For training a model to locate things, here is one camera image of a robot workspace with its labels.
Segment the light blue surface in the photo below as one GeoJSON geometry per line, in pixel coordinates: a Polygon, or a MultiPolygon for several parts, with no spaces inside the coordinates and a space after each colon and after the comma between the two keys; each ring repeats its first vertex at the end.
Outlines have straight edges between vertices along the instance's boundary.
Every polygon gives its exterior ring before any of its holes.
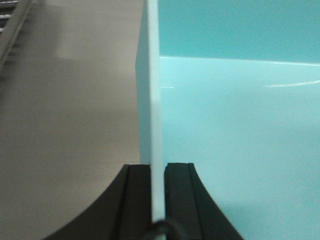
{"type": "Polygon", "coordinates": [[[246,240],[320,236],[320,64],[161,57],[163,158],[246,240]]]}
{"type": "Polygon", "coordinates": [[[163,167],[195,163],[246,240],[319,239],[320,1],[146,3],[136,72],[152,214],[163,167]]]}
{"type": "Polygon", "coordinates": [[[320,63],[319,0],[160,0],[160,54],[320,63]]]}

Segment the floor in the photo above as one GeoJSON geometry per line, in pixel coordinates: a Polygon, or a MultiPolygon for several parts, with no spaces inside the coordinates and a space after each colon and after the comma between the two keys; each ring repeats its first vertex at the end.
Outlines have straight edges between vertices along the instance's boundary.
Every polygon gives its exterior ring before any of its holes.
{"type": "Polygon", "coordinates": [[[139,163],[143,0],[38,0],[0,73],[0,239],[42,239],[139,163]]]}

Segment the black cable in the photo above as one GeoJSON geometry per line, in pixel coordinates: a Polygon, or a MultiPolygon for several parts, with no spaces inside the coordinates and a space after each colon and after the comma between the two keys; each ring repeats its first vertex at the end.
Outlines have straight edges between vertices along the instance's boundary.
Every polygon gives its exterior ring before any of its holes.
{"type": "Polygon", "coordinates": [[[174,220],[160,220],[150,226],[139,240],[154,240],[160,235],[167,235],[171,240],[188,240],[183,227],[174,220]]]}

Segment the glossy surface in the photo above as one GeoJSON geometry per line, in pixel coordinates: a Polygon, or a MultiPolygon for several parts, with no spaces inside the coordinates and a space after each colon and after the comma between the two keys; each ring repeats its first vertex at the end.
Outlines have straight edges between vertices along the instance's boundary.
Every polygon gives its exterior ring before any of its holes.
{"type": "Polygon", "coordinates": [[[163,160],[246,240],[320,235],[320,64],[161,57],[163,160]]]}

